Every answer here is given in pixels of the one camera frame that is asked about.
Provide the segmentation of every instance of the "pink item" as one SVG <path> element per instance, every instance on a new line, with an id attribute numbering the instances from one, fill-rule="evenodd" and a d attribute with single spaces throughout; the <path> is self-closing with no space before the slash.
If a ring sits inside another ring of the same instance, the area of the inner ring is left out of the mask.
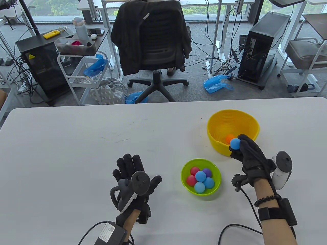
<path id="1" fill-rule="evenodd" d="M 199 171 L 200 171 L 200 169 L 198 167 L 193 167 L 193 168 L 191 168 L 191 175 L 194 175 L 195 176 L 195 174 L 197 172 L 199 172 Z"/>
<path id="2" fill-rule="evenodd" d="M 80 46 L 82 43 L 80 41 L 75 41 L 72 43 L 72 45 Z"/>
<path id="3" fill-rule="evenodd" d="M 194 175 L 190 175 L 187 177 L 186 183 L 190 186 L 190 187 L 194 187 L 195 184 L 197 183 L 197 180 L 195 179 Z"/>

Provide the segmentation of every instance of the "water bottle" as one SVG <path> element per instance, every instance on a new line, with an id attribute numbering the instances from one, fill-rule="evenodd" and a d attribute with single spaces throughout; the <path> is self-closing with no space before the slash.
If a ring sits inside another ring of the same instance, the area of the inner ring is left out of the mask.
<path id="1" fill-rule="evenodd" d="M 73 25 L 75 26 L 76 33 L 80 40 L 87 40 L 87 41 L 91 40 L 89 35 L 87 34 L 85 21 L 81 17 L 75 17 L 73 19 Z"/>

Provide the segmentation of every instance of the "black glove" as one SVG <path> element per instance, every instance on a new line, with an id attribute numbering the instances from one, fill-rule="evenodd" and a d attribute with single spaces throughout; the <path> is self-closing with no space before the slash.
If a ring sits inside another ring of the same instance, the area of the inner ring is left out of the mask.
<path id="1" fill-rule="evenodd" d="M 142 164 L 142 161 L 140 159 L 139 155 L 134 155 L 133 158 L 131 157 L 130 154 L 125 154 L 123 158 L 119 158 L 117 160 L 117 166 L 119 168 L 115 169 L 112 172 L 112 175 L 115 177 L 117 182 L 120 179 L 128 179 L 130 180 L 132 175 L 136 171 L 144 171 L 144 167 Z M 131 204 L 128 206 L 128 208 L 123 212 L 123 214 L 120 214 L 116 218 L 116 224 L 119 226 L 123 226 L 126 219 L 131 215 L 134 209 L 142 211 L 144 208 L 144 205 L 146 205 L 149 195 L 151 195 L 154 192 L 154 189 L 157 188 L 159 183 L 162 181 L 161 176 L 155 176 L 151 182 L 150 182 L 150 187 L 148 192 L 143 195 L 143 196 L 137 196 Z M 117 201 L 119 202 L 120 200 L 120 194 L 117 196 Z"/>
<path id="2" fill-rule="evenodd" d="M 239 160 L 243 163 L 242 171 L 246 174 L 249 183 L 253 186 L 253 182 L 258 178 L 271 180 L 270 173 L 276 168 L 271 159 L 267 159 L 260 147 L 249 137 L 244 134 L 239 135 L 240 149 L 234 150 L 229 147 L 231 158 Z"/>

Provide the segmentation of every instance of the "blue plastic bag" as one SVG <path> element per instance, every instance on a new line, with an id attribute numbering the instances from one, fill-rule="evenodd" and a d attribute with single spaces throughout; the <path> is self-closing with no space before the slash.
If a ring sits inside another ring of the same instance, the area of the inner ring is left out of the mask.
<path id="1" fill-rule="evenodd" d="M 208 93 L 216 92 L 219 89 L 227 88 L 228 90 L 234 90 L 232 85 L 222 83 L 222 79 L 230 78 L 229 75 L 218 75 L 211 77 L 203 82 L 203 87 L 208 91 Z"/>
<path id="2" fill-rule="evenodd" d="M 131 93 L 128 97 L 125 97 L 125 104 L 135 104 L 135 101 L 141 95 L 141 93 L 143 93 L 143 91 Z M 149 98 L 146 97 L 141 103 L 147 103 L 148 100 Z"/>
<path id="3" fill-rule="evenodd" d="M 96 55 L 95 57 L 98 58 L 98 61 L 83 71 L 84 75 L 90 78 L 102 72 L 105 66 L 108 64 L 108 60 L 104 59 L 102 55 Z"/>

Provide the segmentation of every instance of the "label on adapter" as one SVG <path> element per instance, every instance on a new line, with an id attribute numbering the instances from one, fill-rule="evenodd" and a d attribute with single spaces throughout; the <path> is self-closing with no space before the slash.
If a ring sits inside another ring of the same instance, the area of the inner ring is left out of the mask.
<path id="1" fill-rule="evenodd" d="M 106 225 L 103 227 L 101 231 L 99 238 L 105 242 L 108 242 L 114 230 L 115 230 L 114 226 L 112 226 L 109 223 L 106 223 Z"/>

